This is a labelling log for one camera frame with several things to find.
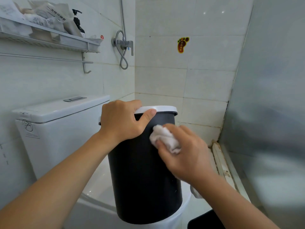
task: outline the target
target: sticker on toilet tank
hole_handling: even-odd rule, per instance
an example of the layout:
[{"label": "sticker on toilet tank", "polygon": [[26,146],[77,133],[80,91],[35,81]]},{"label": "sticker on toilet tank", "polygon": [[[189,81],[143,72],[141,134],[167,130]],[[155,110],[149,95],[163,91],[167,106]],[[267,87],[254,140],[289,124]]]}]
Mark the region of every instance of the sticker on toilet tank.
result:
[{"label": "sticker on toilet tank", "polygon": [[184,47],[186,46],[186,43],[190,40],[189,37],[180,38],[178,40],[178,52],[182,54],[184,52]]},{"label": "sticker on toilet tank", "polygon": [[35,125],[28,120],[22,120],[22,127],[24,129],[25,136],[40,139],[38,131]]}]

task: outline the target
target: hook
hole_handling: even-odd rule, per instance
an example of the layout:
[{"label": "hook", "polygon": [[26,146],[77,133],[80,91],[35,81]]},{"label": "hook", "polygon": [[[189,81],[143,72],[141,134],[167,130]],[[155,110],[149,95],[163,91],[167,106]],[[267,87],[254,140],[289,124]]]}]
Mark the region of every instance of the hook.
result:
[{"label": "hook", "polygon": [[[84,61],[84,59],[85,59],[85,54],[84,54],[84,52],[81,53],[81,58],[82,58],[82,60]],[[88,71],[88,72],[86,72],[86,64],[85,64],[84,62],[83,62],[83,68],[84,68],[84,73],[85,73],[85,74],[89,74],[89,73],[91,72],[91,70]]]}]

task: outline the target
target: rag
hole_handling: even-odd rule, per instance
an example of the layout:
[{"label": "rag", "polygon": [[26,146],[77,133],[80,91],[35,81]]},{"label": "rag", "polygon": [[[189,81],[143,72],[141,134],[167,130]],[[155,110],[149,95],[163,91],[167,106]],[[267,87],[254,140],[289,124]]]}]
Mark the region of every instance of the rag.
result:
[{"label": "rag", "polygon": [[[174,135],[166,128],[161,125],[156,125],[153,127],[153,132],[149,137],[151,143],[157,148],[156,142],[160,140],[164,143],[167,150],[170,153],[178,155],[181,151],[181,146]],[[202,198],[202,196],[191,186],[191,193],[196,198]]]}]

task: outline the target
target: soap dispenser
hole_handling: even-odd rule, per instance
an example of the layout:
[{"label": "soap dispenser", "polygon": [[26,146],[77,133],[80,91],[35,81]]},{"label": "soap dispenser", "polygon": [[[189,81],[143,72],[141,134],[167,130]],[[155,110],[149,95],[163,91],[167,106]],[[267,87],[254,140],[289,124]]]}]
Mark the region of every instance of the soap dispenser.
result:
[{"label": "soap dispenser", "polygon": [[81,13],[79,10],[76,10],[76,9],[72,9],[73,13],[74,13],[74,22],[77,26],[77,28],[79,29],[79,31],[81,32],[81,35],[83,36],[83,38],[86,38],[86,34],[85,34],[85,31],[83,30],[83,28],[81,28],[81,22],[79,21],[79,19],[77,18],[77,13]]}]

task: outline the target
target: trash can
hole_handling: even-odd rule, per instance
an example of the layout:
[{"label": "trash can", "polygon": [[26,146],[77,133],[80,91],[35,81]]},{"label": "trash can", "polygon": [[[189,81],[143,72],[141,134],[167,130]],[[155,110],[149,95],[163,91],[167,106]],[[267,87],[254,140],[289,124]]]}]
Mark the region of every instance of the trash can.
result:
[{"label": "trash can", "polygon": [[149,140],[155,125],[175,124],[177,109],[173,106],[141,107],[135,112],[136,120],[150,108],[156,109],[157,114],[144,132],[121,142],[108,154],[117,214],[132,224],[161,221],[182,204],[181,181],[167,169]]}]

